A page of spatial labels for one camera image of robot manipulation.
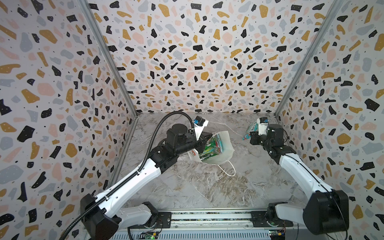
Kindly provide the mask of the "white floral paper bag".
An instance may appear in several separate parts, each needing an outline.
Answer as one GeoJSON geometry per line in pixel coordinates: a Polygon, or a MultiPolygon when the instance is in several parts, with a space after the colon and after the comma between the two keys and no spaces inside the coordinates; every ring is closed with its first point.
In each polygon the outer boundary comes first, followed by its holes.
{"type": "Polygon", "coordinates": [[[188,156],[192,161],[218,166],[227,176],[234,177],[236,175],[236,169],[230,162],[235,152],[234,147],[231,143],[229,132],[215,132],[208,133],[204,131],[204,128],[208,126],[209,121],[196,117],[193,120],[194,130],[196,137],[206,137],[209,139],[202,148],[202,151],[193,149],[188,151],[188,156]],[[229,163],[233,169],[233,173],[227,173],[221,165],[229,163]]]}

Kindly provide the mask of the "teal Fox's mint candy bag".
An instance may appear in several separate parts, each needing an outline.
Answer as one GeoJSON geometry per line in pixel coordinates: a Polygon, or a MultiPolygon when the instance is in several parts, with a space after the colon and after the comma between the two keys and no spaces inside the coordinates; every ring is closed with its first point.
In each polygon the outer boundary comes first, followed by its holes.
{"type": "Polygon", "coordinates": [[[251,132],[258,132],[258,125],[257,125],[257,120],[255,120],[253,123],[251,123],[247,130],[245,135],[243,136],[243,140],[248,140],[251,138],[251,132]]]}

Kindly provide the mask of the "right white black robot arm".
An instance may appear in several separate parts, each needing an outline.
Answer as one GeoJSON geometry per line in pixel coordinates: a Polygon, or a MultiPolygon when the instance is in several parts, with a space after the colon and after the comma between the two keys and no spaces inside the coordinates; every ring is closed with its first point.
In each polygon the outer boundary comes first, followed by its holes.
{"type": "Polygon", "coordinates": [[[312,234],[348,232],[349,199],[342,190],[335,190],[308,168],[300,156],[285,144],[285,130],[261,118],[258,129],[250,132],[251,145],[262,146],[280,167],[302,188],[308,202],[304,208],[285,202],[270,203],[266,221],[271,226],[282,221],[304,225],[312,234]]]}

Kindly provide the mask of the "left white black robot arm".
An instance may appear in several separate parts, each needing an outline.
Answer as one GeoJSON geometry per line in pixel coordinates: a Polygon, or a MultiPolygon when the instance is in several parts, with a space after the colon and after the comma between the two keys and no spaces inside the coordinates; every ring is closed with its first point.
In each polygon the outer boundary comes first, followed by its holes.
{"type": "Polygon", "coordinates": [[[179,156],[191,150],[203,152],[213,136],[205,132],[205,121],[189,130],[183,124],[175,124],[167,130],[167,137],[152,148],[146,162],[134,169],[112,187],[93,197],[86,195],[81,200],[81,219],[92,240],[109,240],[124,228],[141,226],[154,228],[158,210],[149,202],[124,208],[124,204],[141,188],[172,167],[179,156]]]}

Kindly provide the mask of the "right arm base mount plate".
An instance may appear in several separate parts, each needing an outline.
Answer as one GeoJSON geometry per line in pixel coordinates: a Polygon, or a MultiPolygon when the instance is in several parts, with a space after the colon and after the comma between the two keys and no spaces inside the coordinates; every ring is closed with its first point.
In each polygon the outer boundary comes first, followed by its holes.
{"type": "Polygon", "coordinates": [[[293,222],[281,220],[268,211],[252,211],[251,222],[254,228],[283,228],[294,226],[293,222]]]}

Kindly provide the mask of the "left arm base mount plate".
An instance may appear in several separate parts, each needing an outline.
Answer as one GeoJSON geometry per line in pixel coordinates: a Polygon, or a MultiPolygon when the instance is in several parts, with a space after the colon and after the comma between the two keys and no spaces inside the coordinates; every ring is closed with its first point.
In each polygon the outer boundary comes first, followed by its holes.
{"type": "Polygon", "coordinates": [[[131,229],[169,229],[172,222],[171,212],[159,212],[152,214],[150,219],[143,225],[134,225],[131,229]]]}

